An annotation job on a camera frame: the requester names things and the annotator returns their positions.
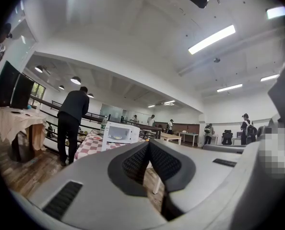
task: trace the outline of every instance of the red and white checkered cloth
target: red and white checkered cloth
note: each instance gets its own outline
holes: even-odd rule
[[[90,134],[86,136],[85,140],[81,143],[80,147],[77,149],[74,155],[74,158],[76,160],[90,154],[102,152],[102,144],[103,144],[102,141],[92,139],[92,136],[96,136],[98,132],[99,132],[98,130],[92,129]],[[144,139],[139,137],[138,141],[144,141]],[[109,145],[108,149],[114,149],[117,147],[122,147],[127,144],[108,142],[107,145]]]

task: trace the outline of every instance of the monitor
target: monitor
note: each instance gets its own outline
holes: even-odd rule
[[[27,109],[28,100],[30,98],[34,81],[20,74],[15,86],[11,107],[18,109]]]
[[[10,106],[12,92],[20,72],[6,61],[0,74],[0,107]]]

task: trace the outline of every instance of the white ceiling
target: white ceiling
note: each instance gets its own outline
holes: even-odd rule
[[[35,66],[38,65],[45,66],[47,71],[39,73],[35,70]],[[65,60],[32,55],[26,67],[57,90],[59,90],[60,85],[63,85],[67,92],[77,90],[78,85],[72,83],[70,79],[73,76],[78,76],[82,81],[81,86],[86,86],[91,93],[99,92],[97,90],[108,91],[120,97],[136,101],[137,104],[143,107],[170,101],[169,98],[158,93],[86,64],[74,64]]]
[[[210,0],[205,9],[189,0],[44,0],[43,6],[46,23],[58,25],[57,31],[69,24],[92,23],[136,37],[169,60],[176,74],[203,98],[226,95],[216,90],[239,83],[244,87],[230,93],[269,86],[260,79],[278,73],[285,60],[285,17],[268,20],[265,10],[280,4],[277,0],[220,2]],[[191,46],[232,24],[234,35],[195,55],[188,52]],[[216,57],[221,59],[219,63],[213,62]],[[107,88],[109,83],[113,92],[133,100],[148,104],[163,100],[138,85],[129,88],[129,83],[109,74],[73,68],[82,80],[91,75],[91,84],[98,88]],[[69,67],[62,72],[62,79],[73,75]]]

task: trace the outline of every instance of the tablecloth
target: tablecloth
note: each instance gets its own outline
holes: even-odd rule
[[[12,111],[21,112],[22,114],[13,114]],[[46,136],[46,117],[42,114],[35,113],[34,110],[18,110],[9,107],[0,107],[0,136],[2,141],[7,139],[10,143],[16,135],[33,125],[33,147],[35,150],[46,150],[43,141]]]
[[[92,139],[92,136],[96,136],[98,132],[99,132],[98,130],[92,129],[91,132],[86,136],[85,140],[81,143],[80,147],[77,149],[74,155],[74,158],[76,160],[85,157],[87,155],[99,153],[102,151],[103,142],[101,140]],[[144,141],[144,139],[139,137],[138,141]],[[109,145],[108,149],[114,149],[127,145],[124,143],[113,143],[113,142],[108,142],[107,144]]]

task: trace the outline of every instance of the bag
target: bag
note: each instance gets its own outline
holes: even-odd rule
[[[210,125],[207,125],[207,126],[204,128],[204,131],[205,131],[205,133],[210,133],[210,132],[211,132],[211,126],[210,126]]]
[[[245,123],[247,124],[246,130],[245,130],[246,137],[256,136],[257,129],[253,126],[253,124],[252,123],[249,124],[247,121],[245,121]]]

